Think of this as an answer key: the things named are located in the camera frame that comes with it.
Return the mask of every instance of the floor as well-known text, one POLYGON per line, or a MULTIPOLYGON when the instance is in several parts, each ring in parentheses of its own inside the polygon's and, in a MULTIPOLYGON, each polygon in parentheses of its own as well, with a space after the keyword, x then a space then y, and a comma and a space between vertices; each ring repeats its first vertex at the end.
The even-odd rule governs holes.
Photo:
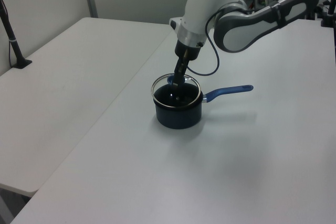
POLYGON ((28 201, 28 197, 0 189, 0 224, 10 224, 28 201))

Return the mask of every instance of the glass lid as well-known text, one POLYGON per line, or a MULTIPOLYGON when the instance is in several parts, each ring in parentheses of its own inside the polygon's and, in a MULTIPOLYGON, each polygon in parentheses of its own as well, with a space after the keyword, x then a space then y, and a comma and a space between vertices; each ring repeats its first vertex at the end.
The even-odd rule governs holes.
POLYGON ((201 95, 201 87, 191 76, 184 75, 184 83, 173 84, 173 73, 159 77, 152 86, 155 102, 168 108, 180 108, 195 102, 201 95))

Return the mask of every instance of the saucepan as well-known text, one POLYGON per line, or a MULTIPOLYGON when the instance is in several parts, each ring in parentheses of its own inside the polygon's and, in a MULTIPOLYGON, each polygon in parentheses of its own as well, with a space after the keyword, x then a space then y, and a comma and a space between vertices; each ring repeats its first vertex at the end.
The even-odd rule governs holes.
POLYGON ((156 118, 171 129, 186 129, 197 124, 202 117, 202 103, 211 102, 223 94, 248 92, 252 85, 221 88, 203 94, 199 83, 191 76, 184 75, 184 82, 173 85, 173 73, 159 77, 152 85, 156 118))

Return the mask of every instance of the black cable holder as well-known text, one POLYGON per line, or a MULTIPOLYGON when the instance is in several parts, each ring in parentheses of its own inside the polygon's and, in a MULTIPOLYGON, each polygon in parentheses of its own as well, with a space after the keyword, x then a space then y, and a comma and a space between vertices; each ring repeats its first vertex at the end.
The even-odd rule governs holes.
POLYGON ((16 64, 13 65, 13 68, 23 69, 26 66, 28 66, 29 64, 31 64, 32 61, 31 60, 26 60, 21 53, 19 44, 18 44, 18 42, 16 40, 16 37, 14 35, 14 32, 13 32, 12 26, 10 25, 9 18, 8 18, 8 13, 7 13, 7 10, 5 8, 3 0, 0 0, 0 18, 2 20, 2 23, 3 23, 4 27, 5 27, 5 30, 6 30, 6 33, 7 33, 7 36, 8 36, 8 40, 9 40, 9 42, 10 42, 12 48, 13 48, 13 51, 15 53, 15 56, 16 56, 16 64))

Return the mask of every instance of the pot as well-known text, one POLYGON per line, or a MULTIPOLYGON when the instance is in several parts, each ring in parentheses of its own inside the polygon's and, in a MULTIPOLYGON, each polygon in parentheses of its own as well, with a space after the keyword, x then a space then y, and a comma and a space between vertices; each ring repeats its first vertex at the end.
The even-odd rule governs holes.
POLYGON ((205 95, 199 83, 191 76, 184 75, 184 83, 173 85, 174 74, 159 77, 152 85, 156 118, 171 129, 186 129, 197 124, 202 117, 202 103, 211 102, 223 94, 248 92, 252 85, 221 88, 205 95))

